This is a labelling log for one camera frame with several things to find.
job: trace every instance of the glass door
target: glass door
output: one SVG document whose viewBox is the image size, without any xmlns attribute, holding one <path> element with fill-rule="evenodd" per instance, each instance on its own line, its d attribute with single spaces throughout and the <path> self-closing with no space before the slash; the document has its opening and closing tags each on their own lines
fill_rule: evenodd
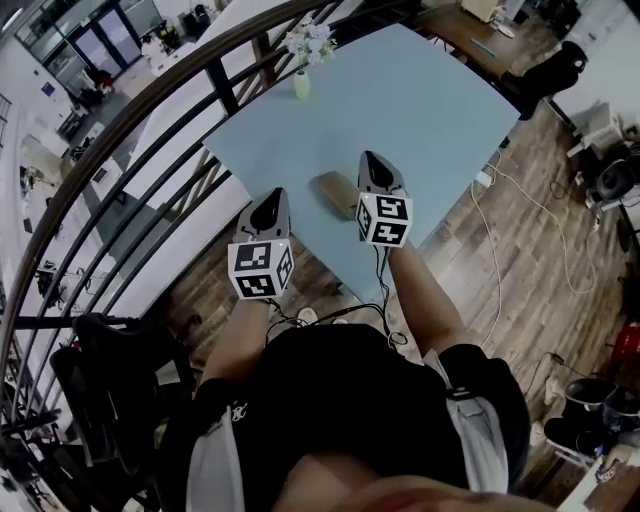
<svg viewBox="0 0 640 512">
<path fill-rule="evenodd" d="M 127 65 L 140 57 L 140 48 L 115 9 L 100 18 L 98 25 Z"/>
<path fill-rule="evenodd" d="M 93 29 L 87 30 L 77 40 L 76 44 L 87 59 L 99 70 L 106 71 L 113 78 L 122 72 L 122 67 L 111 56 L 107 47 L 100 41 Z"/>
</svg>

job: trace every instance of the desk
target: desk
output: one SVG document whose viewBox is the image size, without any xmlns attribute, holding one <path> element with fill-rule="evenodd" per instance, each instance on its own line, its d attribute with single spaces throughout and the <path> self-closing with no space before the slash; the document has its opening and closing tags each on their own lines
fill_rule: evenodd
<svg viewBox="0 0 640 512">
<path fill-rule="evenodd" d="M 500 78 L 509 71 L 525 50 L 526 41 L 517 33 L 515 38 L 510 39 L 457 6 L 429 11 L 416 20 L 416 25 L 425 34 L 434 35 L 455 46 L 495 78 Z M 495 52 L 497 57 L 475 44 L 472 39 Z"/>
<path fill-rule="evenodd" d="M 283 186 L 296 237 L 363 302 L 379 298 L 375 252 L 317 193 L 328 171 L 357 181 L 364 150 L 403 173 L 414 199 L 409 238 L 421 245 L 518 119 L 492 87 L 418 34 L 392 25 L 309 70 L 311 94 L 291 77 L 207 140 L 252 197 Z"/>
</svg>

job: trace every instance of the chair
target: chair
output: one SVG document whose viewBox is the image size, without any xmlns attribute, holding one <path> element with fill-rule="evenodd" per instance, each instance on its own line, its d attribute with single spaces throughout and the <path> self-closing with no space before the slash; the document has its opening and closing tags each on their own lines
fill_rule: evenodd
<svg viewBox="0 0 640 512">
<path fill-rule="evenodd" d="M 77 346 L 61 348 L 50 362 L 82 449 L 60 446 L 52 457 L 94 507 L 122 510 L 128 497 L 153 489 L 156 428 L 191 401 L 195 379 L 185 347 L 158 324 L 117 329 L 92 313 L 74 329 Z M 117 496 L 110 486 L 120 489 Z"/>
<path fill-rule="evenodd" d="M 533 117 L 542 98 L 573 87 L 584 71 L 588 59 L 582 49 L 571 41 L 549 59 L 529 69 L 522 76 L 506 73 L 494 86 L 521 115 L 521 121 Z"/>
</svg>

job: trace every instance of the person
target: person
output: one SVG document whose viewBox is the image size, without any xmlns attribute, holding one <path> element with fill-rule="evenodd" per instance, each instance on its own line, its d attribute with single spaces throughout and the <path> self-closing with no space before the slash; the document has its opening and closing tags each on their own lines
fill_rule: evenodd
<svg viewBox="0 0 640 512">
<path fill-rule="evenodd" d="M 471 343 L 410 243 L 388 261 L 426 363 L 362 324 L 292 327 L 265 347 L 269 305 L 239 301 L 195 399 L 164 434 L 163 510 L 549 510 L 507 492 L 530 432 L 508 365 Z M 471 401 L 456 402 L 452 390 Z M 474 412 L 461 416 L 458 403 Z"/>
</svg>

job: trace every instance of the wooden floor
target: wooden floor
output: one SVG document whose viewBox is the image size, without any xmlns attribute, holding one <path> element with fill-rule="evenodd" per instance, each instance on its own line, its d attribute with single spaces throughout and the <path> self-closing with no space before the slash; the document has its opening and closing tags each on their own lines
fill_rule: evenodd
<svg viewBox="0 0 640 512">
<path fill-rule="evenodd" d="M 586 375 L 608 359 L 607 344 L 613 342 L 620 327 L 622 288 L 618 278 L 625 274 L 626 257 L 616 240 L 617 211 L 605 213 L 600 230 L 590 236 L 594 216 L 572 199 L 579 191 L 570 186 L 572 173 L 565 155 L 573 140 L 551 108 L 541 104 L 535 117 L 519 123 L 510 138 L 499 168 L 558 218 L 566 237 L 572 285 L 578 290 L 593 290 L 581 294 L 571 291 L 555 222 L 502 177 L 497 177 L 495 185 L 486 191 L 476 185 L 502 279 L 502 310 L 488 339 L 498 312 L 497 275 L 489 237 L 469 191 L 420 252 L 460 310 L 474 341 L 489 356 L 505 359 L 525 391 L 547 351 L 558 353 Z M 213 244 L 153 311 L 154 316 L 175 324 L 193 313 L 202 317 L 202 325 L 188 338 L 194 365 L 204 364 L 236 300 L 227 278 L 226 245 L 230 236 L 227 232 Z M 595 281 L 587 255 L 588 238 Z M 339 283 L 333 275 L 294 242 L 296 270 L 283 300 L 285 313 L 295 315 L 310 306 L 322 315 L 355 304 L 354 299 L 338 292 Z M 390 300 L 388 317 L 392 328 L 409 334 L 395 297 Z M 380 325 L 379 319 L 368 313 L 349 320 Z M 553 368 L 549 358 L 544 358 L 527 395 L 532 420 L 557 413 L 557 405 L 545 408 L 542 401 L 544 383 L 551 373 L 561 383 L 572 378 L 569 370 Z M 552 462 L 547 448 L 532 450 L 520 491 L 531 492 Z"/>
</svg>

